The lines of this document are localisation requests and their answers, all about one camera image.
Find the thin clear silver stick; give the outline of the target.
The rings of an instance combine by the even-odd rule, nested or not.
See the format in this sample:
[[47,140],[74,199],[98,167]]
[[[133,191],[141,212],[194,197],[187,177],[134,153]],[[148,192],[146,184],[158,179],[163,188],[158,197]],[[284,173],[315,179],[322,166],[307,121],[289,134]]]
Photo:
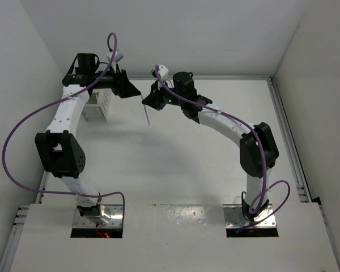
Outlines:
[[[143,99],[144,99],[143,94],[141,94],[141,101],[143,101]],[[142,106],[143,106],[144,113],[145,113],[145,116],[146,116],[147,124],[148,124],[148,126],[151,126],[151,123],[150,123],[150,119],[149,119],[149,116],[148,116],[148,112],[147,112],[146,105],[144,105],[144,104],[142,103]]]

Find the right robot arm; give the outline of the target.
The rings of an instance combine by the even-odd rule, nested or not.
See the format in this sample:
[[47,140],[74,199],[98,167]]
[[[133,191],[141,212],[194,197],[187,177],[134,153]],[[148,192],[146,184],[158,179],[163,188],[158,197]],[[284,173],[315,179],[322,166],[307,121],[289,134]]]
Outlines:
[[214,129],[237,145],[240,165],[247,177],[242,212],[247,220],[253,222],[269,204],[269,172],[279,157],[270,126],[264,122],[250,125],[222,111],[211,99],[198,94],[190,72],[175,73],[172,86],[166,83],[166,67],[156,65],[151,73],[156,81],[151,85],[149,95],[143,99],[143,105],[157,111],[166,105],[178,106],[188,119]]

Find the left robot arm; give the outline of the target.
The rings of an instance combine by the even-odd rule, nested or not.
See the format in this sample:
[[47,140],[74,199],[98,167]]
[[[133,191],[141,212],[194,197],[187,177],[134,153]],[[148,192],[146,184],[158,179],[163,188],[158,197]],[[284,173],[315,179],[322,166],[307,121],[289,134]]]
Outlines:
[[79,53],[62,80],[63,99],[54,119],[43,133],[35,136],[35,144],[46,172],[60,179],[74,193],[80,216],[96,224],[106,224],[110,213],[102,204],[100,193],[83,174],[86,156],[75,135],[85,104],[93,90],[110,89],[122,99],[139,96],[125,70],[118,67],[121,52],[108,54],[108,69],[98,71],[96,54]]

